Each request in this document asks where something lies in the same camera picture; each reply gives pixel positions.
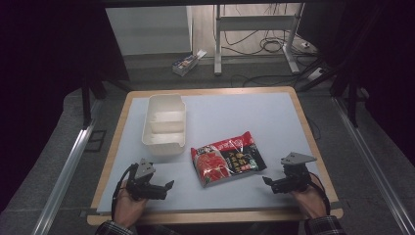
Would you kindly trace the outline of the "black square floor frame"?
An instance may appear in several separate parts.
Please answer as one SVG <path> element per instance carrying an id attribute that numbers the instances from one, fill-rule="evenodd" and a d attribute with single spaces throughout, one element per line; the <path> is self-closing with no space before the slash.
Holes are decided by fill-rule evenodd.
<path id="1" fill-rule="evenodd" d="M 106 130 L 94 130 L 85 147 L 86 153 L 98 153 L 101 151 L 107 131 Z"/>

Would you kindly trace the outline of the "black stand leg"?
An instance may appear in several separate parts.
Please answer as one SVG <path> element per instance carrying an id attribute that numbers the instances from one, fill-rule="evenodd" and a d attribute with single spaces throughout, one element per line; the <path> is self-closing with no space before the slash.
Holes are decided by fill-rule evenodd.
<path id="1" fill-rule="evenodd" d="M 356 121 L 356 103 L 357 103 L 357 83 L 354 75 L 340 74 L 337 76 L 330 88 L 330 94 L 333 97 L 340 97 L 347 89 L 347 117 L 354 127 L 357 127 Z"/>
<path id="2" fill-rule="evenodd" d="M 107 96 L 107 91 L 104 87 L 102 78 L 96 76 L 84 76 L 81 86 L 82 93 L 82 109 L 83 109 L 83 125 L 82 129 L 88 128 L 92 121 L 91 105 L 90 105 L 90 93 L 93 93 L 94 97 L 98 100 L 103 100 Z"/>

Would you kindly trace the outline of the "red and black noodle packet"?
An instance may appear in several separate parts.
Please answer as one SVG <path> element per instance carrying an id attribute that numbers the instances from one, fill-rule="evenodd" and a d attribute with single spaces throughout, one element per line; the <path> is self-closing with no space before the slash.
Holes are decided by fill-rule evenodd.
<path id="1" fill-rule="evenodd" d="M 192 148 L 191 158 L 203 187 L 267 168 L 249 131 L 200 148 Z"/>

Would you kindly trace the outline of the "white power strip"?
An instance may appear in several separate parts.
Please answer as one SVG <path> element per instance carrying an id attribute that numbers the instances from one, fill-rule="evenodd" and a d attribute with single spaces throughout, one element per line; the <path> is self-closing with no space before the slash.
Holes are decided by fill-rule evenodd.
<path id="1" fill-rule="evenodd" d="M 308 76 L 308 80 L 314 80 L 316 78 L 318 78 L 319 76 L 321 76 L 323 73 L 325 73 L 326 71 L 322 68 L 317 68 L 315 71 L 313 71 L 309 76 Z"/>

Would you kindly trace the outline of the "white divided storage box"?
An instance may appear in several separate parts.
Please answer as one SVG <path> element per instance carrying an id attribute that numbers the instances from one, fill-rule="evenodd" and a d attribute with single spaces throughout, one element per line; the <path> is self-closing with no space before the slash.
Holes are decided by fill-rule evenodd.
<path id="1" fill-rule="evenodd" d="M 149 98 L 142 142 L 152 156 L 177 156 L 184 152 L 186 105 L 179 94 Z"/>

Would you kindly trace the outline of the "person's right hand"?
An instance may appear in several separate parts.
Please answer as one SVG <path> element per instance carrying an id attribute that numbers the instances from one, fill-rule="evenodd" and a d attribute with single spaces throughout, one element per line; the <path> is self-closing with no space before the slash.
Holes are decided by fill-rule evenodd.
<path id="1" fill-rule="evenodd" d="M 308 186 L 303 192 L 292 191 L 291 195 L 294 197 L 299 205 L 300 211 L 307 219 L 314 219 L 327 215 L 325 203 L 314 187 Z"/>

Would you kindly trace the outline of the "small printed cardboard box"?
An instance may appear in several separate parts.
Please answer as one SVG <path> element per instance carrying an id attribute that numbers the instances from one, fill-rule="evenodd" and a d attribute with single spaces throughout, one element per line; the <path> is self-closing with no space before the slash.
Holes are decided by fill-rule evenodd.
<path id="1" fill-rule="evenodd" d="M 205 50 L 199 50 L 196 55 L 189 55 L 183 59 L 180 59 L 172 64 L 172 71 L 175 74 L 184 76 L 187 74 L 206 54 Z"/>

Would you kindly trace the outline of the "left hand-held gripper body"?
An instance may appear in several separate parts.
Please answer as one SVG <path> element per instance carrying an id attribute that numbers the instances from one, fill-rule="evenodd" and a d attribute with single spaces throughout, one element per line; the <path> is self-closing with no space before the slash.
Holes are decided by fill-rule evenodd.
<path id="1" fill-rule="evenodd" d="M 151 193 L 159 193 L 150 183 L 155 172 L 153 165 L 145 159 L 130 166 L 125 188 L 134 200 L 149 199 Z"/>

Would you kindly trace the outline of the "white panel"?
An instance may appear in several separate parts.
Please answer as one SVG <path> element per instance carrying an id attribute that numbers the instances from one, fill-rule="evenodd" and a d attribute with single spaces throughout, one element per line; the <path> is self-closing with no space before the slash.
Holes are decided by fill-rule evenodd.
<path id="1" fill-rule="evenodd" d="M 107 8 L 123 56 L 192 51 L 192 16 L 186 6 Z"/>

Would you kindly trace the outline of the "aluminium floor rail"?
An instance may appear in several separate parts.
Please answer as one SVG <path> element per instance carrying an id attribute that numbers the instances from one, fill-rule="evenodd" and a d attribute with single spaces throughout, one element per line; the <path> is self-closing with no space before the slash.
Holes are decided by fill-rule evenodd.
<path id="1" fill-rule="evenodd" d="M 61 203 L 64 199 L 66 192 L 68 191 L 69 184 L 73 178 L 77 165 L 80 161 L 80 158 L 85 150 L 88 139 L 91 136 L 91 133 L 97 122 L 97 118 L 101 111 L 104 102 L 102 100 L 95 100 L 90 113 L 92 114 L 92 119 L 90 122 L 83 127 L 69 152 L 69 156 L 61 170 L 61 173 L 56 180 L 56 183 L 53 187 L 53 190 L 40 214 L 37 222 L 30 235 L 47 235 L 54 219 L 58 213 L 58 210 L 61 206 Z"/>
<path id="2" fill-rule="evenodd" d="M 390 182 L 387 180 L 359 129 L 349 120 L 346 113 L 346 105 L 339 98 L 333 98 L 332 102 L 334 103 L 350 138 L 357 148 L 360 157 L 380 190 L 402 235 L 415 235 L 415 224 L 411 221 L 407 209 L 397 196 Z"/>

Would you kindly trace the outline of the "white metal desk frame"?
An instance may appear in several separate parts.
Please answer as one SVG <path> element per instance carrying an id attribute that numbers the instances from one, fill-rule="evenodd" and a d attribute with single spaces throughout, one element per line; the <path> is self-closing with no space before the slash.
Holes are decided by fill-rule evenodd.
<path id="1" fill-rule="evenodd" d="M 290 34 L 283 44 L 282 50 L 293 74 L 299 74 L 300 69 L 292 53 L 294 38 L 300 23 L 304 4 L 300 3 L 293 15 L 283 16 L 248 16 L 248 17 L 222 17 L 220 6 L 216 6 L 214 33 L 214 74 L 222 74 L 221 57 L 221 33 L 225 31 L 247 30 L 287 30 Z"/>

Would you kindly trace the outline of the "person's left hand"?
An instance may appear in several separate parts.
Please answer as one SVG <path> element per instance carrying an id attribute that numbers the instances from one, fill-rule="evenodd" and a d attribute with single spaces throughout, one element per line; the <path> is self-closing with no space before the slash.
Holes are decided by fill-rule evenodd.
<path id="1" fill-rule="evenodd" d="M 125 185 L 126 182 L 123 181 L 116 196 L 113 221 L 125 228 L 130 228 L 143 214 L 148 199 L 133 200 L 125 189 Z"/>

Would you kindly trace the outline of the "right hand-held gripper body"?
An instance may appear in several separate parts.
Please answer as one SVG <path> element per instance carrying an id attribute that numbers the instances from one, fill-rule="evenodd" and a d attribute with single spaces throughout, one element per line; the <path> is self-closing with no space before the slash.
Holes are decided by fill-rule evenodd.
<path id="1" fill-rule="evenodd" d="M 286 177 L 282 186 L 283 193 L 292 191 L 303 192 L 311 181 L 306 163 L 315 162 L 316 158 L 296 152 L 290 153 L 281 160 Z"/>

